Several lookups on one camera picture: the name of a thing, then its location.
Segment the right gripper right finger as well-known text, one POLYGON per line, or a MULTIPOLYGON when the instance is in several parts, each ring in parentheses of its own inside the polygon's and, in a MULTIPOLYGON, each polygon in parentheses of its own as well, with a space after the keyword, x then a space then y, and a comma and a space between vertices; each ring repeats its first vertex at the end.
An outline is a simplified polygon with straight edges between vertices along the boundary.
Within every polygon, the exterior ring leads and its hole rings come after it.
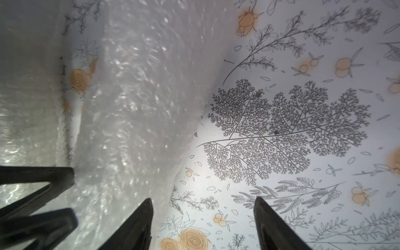
POLYGON ((254 218, 262 250, 311 250, 262 197, 255 200, 254 218))

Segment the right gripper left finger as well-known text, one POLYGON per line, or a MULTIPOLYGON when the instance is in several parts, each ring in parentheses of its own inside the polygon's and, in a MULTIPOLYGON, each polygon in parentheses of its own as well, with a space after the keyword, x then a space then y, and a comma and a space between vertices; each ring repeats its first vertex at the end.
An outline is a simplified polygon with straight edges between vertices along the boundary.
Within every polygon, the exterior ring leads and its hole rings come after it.
POLYGON ((148 250, 153 214, 152 200, 147 198, 99 250, 148 250))

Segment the bubble wrap sheet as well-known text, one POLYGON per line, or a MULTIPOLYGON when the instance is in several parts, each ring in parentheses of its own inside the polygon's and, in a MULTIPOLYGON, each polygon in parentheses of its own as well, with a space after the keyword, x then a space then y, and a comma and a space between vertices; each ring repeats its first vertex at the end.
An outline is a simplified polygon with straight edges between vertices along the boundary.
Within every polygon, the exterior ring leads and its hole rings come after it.
POLYGON ((96 250, 151 199, 156 234, 233 39, 232 1, 105 1, 61 250, 96 250))

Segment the bubble wrap roll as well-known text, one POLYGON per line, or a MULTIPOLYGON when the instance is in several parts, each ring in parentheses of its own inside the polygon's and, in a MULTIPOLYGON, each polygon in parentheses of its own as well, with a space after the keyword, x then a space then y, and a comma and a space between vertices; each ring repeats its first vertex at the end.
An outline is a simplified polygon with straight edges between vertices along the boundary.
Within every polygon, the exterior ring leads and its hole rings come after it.
POLYGON ((1 1, 1 165, 66 167, 67 1, 1 1))

